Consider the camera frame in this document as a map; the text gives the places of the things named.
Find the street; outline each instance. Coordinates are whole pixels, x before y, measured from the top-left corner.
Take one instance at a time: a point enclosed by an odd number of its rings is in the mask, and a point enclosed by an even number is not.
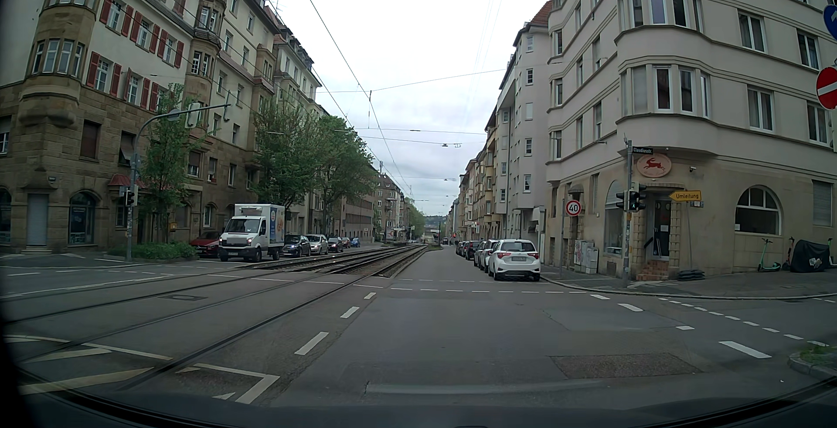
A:
[[[788,356],[837,341],[829,298],[674,300],[494,282],[450,246],[392,279],[240,266],[5,270],[21,391],[620,410],[796,391],[816,380]]]

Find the sky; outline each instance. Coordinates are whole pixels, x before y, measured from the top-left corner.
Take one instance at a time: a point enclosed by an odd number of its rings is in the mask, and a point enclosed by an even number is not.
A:
[[[271,1],[333,94],[320,88],[317,102],[345,113],[424,214],[447,214],[459,175],[485,145],[517,31],[546,1],[312,0],[348,64],[309,0]],[[382,90],[489,70],[497,71]]]

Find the curb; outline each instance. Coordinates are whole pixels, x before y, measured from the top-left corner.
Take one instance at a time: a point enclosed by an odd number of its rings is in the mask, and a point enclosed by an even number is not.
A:
[[[832,297],[837,296],[837,292],[829,292],[825,294],[812,294],[810,296],[780,296],[780,297],[770,297],[770,296],[704,296],[701,294],[692,295],[692,294],[665,294],[662,292],[630,292],[630,291],[619,291],[615,289],[596,289],[594,287],[584,287],[582,285],[574,285],[574,284],[567,284],[560,281],[552,280],[545,275],[541,275],[541,278],[544,280],[551,282],[552,284],[562,285],[564,287],[568,287],[570,289],[577,289],[579,291],[589,291],[589,292],[603,292],[606,294],[622,294],[626,296],[653,296],[653,297],[679,297],[681,299],[690,298],[690,299],[707,299],[707,300],[716,300],[716,301],[784,301],[788,299],[813,299],[814,297]]]
[[[800,352],[793,353],[788,357],[790,369],[802,374],[807,374],[818,380],[829,380],[837,377],[837,371],[805,362],[800,358]]]

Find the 40 sign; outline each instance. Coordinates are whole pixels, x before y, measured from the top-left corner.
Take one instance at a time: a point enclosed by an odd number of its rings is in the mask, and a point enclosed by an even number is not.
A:
[[[581,203],[572,199],[567,202],[567,206],[565,206],[564,209],[566,209],[568,216],[575,217],[581,213]]]

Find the sidewalk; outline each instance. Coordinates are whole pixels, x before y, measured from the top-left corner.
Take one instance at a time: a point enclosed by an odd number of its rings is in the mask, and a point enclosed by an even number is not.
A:
[[[837,268],[822,273],[736,273],[709,276],[700,281],[632,282],[628,289],[622,280],[606,275],[587,275],[564,268],[541,266],[541,276],[550,282],[596,291],[704,297],[783,298],[837,294]]]

